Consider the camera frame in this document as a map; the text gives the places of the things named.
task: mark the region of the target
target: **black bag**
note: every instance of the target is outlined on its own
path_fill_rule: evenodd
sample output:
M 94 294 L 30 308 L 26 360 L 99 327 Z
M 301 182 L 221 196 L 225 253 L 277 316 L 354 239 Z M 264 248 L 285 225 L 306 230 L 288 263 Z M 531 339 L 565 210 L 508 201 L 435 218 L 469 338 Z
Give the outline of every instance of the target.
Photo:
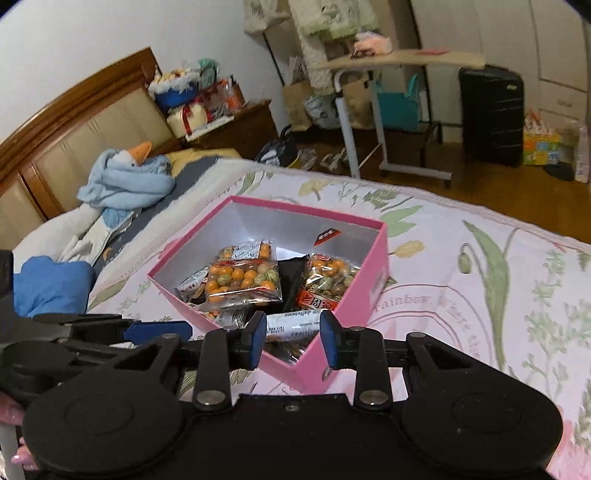
M 283 129 L 279 140 L 271 140 L 255 157 L 255 162 L 276 167 L 288 167 L 297 160 L 298 149 L 296 142 L 291 139 L 291 125 Z
M 524 85 L 521 76 L 501 67 L 463 68 L 464 152 L 469 159 L 517 167 L 523 162 Z

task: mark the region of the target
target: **pink box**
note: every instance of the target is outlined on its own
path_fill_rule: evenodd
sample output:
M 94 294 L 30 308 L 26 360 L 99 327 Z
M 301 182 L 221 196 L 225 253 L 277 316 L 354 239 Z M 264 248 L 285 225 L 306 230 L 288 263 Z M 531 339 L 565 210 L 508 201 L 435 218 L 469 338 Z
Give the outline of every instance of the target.
M 314 247 L 318 235 L 329 228 L 341 234 Z M 335 315 L 347 327 L 367 325 L 389 274 L 387 226 L 348 213 L 229 197 L 181 238 L 148 276 L 184 318 L 208 332 L 219 326 L 182 302 L 174 288 L 210 264 L 221 248 L 262 239 L 274 241 L 278 260 L 314 252 L 360 265 Z M 263 352 L 259 367 L 304 394 L 324 393 L 334 377 L 319 335 L 295 365 Z

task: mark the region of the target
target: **wooden nightstand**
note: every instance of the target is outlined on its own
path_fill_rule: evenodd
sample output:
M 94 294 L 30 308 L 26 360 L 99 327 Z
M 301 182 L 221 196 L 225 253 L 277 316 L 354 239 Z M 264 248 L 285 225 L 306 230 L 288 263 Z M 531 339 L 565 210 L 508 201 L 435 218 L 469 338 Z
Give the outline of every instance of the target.
M 279 139 L 269 110 L 270 100 L 248 103 L 234 114 L 234 120 L 199 139 L 188 142 L 189 147 L 234 148 L 243 158 L 253 160 L 266 143 Z

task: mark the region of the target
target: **paper bag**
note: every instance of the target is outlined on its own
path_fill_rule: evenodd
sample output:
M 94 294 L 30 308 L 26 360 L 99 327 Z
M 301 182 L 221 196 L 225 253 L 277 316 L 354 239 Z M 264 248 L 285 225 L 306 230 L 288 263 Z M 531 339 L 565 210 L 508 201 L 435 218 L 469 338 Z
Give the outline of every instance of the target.
M 343 85 L 343 95 L 351 126 L 361 130 L 372 130 L 375 128 L 374 114 L 369 89 L 364 85 L 365 80 L 367 78 Z
M 312 120 L 304 107 L 304 101 L 312 95 L 314 90 L 307 80 L 283 87 L 285 109 L 294 132 L 304 132 L 312 126 Z

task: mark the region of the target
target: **white wall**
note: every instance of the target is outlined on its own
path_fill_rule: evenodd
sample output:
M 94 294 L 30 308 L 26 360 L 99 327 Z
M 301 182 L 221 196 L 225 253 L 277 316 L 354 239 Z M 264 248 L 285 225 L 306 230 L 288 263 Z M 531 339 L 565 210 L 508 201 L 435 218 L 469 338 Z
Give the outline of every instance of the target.
M 234 74 L 247 99 L 271 98 L 288 123 L 281 83 L 261 38 L 243 32 L 239 0 L 21 0 L 0 20 L 0 141 L 68 88 L 150 46 L 164 70 L 211 57 Z M 272 45 L 296 47 L 281 26 Z

